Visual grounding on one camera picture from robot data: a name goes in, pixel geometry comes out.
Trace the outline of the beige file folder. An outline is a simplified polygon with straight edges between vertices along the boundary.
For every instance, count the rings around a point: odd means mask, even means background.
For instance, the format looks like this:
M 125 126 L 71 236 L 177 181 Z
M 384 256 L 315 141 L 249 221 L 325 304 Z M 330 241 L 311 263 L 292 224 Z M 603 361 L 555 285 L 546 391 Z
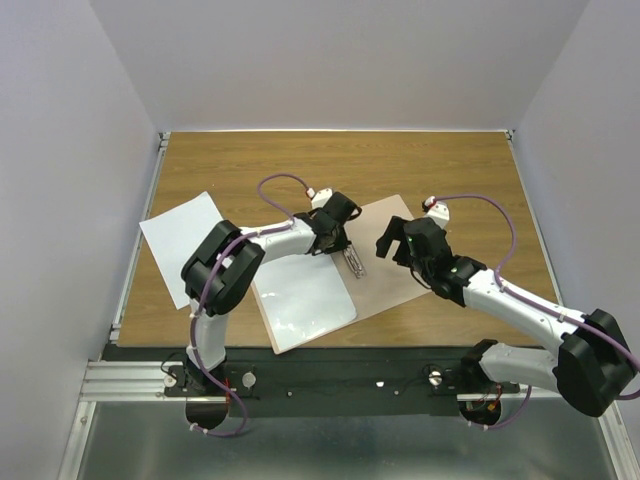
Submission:
M 400 305 L 428 292 L 411 277 L 407 268 L 392 260 L 397 243 L 392 244 L 386 258 L 378 258 L 375 254 L 375 242 L 384 233 L 392 216 L 406 220 L 413 218 L 398 194 L 363 206 L 361 215 L 346 225 L 348 238 L 364 264 L 367 275 L 356 278 L 342 253 L 329 257 L 333 259 L 356 307 L 356 319 L 302 346 L 322 343 L 325 339 L 329 340 L 331 346 L 387 346 L 391 343 L 391 335 L 382 327 L 375 326 L 373 317 L 386 311 L 396 313 Z

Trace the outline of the white paper sheet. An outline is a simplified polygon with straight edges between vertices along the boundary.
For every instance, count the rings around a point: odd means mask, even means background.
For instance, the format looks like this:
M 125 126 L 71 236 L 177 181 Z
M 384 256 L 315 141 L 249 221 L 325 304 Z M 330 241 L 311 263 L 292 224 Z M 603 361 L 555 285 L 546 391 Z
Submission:
M 189 304 L 181 271 L 213 227 L 222 220 L 208 192 L 140 223 L 143 236 L 177 310 Z
M 356 319 L 331 257 L 292 255 L 262 264 L 253 291 L 272 349 L 282 354 Z

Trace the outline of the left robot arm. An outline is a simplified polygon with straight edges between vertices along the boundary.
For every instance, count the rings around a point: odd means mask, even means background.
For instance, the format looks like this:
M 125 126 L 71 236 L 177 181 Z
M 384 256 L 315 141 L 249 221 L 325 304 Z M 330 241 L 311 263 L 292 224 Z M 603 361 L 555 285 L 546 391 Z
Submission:
M 181 271 L 191 305 L 187 382 L 201 395 L 222 383 L 225 337 L 232 310 L 256 289 L 283 350 L 295 348 L 356 318 L 356 307 L 332 259 L 351 242 L 345 226 L 362 212 L 325 189 L 308 212 L 261 227 L 218 222 Z

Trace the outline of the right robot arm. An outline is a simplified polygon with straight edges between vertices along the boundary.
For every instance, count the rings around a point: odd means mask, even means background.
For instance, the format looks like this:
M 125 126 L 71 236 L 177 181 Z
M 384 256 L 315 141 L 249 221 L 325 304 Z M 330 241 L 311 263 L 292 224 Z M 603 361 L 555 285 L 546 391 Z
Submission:
M 502 280 L 475 259 L 453 254 L 445 230 L 429 217 L 392 217 L 376 242 L 377 256 L 388 256 L 393 243 L 398 245 L 393 261 L 436 296 L 496 317 L 537 341 L 535 348 L 479 342 L 461 362 L 467 389 L 525 384 L 555 392 L 591 417 L 624 399 L 639 361 L 611 314 L 564 308 Z

